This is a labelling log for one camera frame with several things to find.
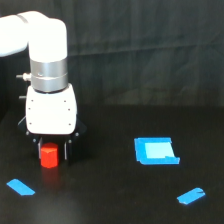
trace blue tape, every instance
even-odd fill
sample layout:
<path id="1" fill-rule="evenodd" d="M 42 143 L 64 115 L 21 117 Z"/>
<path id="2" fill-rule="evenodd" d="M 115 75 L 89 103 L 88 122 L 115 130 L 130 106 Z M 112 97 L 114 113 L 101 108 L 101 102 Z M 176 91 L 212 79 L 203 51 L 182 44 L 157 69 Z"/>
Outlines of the blue tape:
<path id="1" fill-rule="evenodd" d="M 143 165 L 165 165 L 165 164 L 179 164 L 180 158 L 178 157 L 166 157 L 162 159 L 141 159 L 140 163 Z"/>
<path id="2" fill-rule="evenodd" d="M 191 202 L 203 197 L 204 195 L 205 195 L 205 193 L 201 188 L 195 188 L 195 189 L 179 196 L 177 199 L 179 200 L 180 203 L 188 205 Z"/>
<path id="3" fill-rule="evenodd" d="M 137 138 L 134 139 L 136 160 L 143 165 L 159 165 L 159 164 L 179 164 L 180 158 L 147 158 L 146 143 L 171 143 L 170 138 Z"/>
<path id="4" fill-rule="evenodd" d="M 16 191 L 20 195 L 33 195 L 35 191 L 27 187 L 21 181 L 14 179 L 7 183 L 9 187 L 11 187 L 14 191 Z"/>
<path id="5" fill-rule="evenodd" d="M 172 143 L 171 138 L 138 138 L 139 141 L 143 143 L 155 143 L 155 142 L 169 142 Z"/>

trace red block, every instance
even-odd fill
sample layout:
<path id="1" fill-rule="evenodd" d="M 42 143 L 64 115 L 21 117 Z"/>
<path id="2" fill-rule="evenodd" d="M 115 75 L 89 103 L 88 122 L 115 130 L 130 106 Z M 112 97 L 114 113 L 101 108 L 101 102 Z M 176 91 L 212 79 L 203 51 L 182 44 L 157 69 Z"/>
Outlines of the red block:
<path id="1" fill-rule="evenodd" d="M 58 166 L 58 145 L 46 143 L 41 147 L 41 166 L 52 168 Z"/>

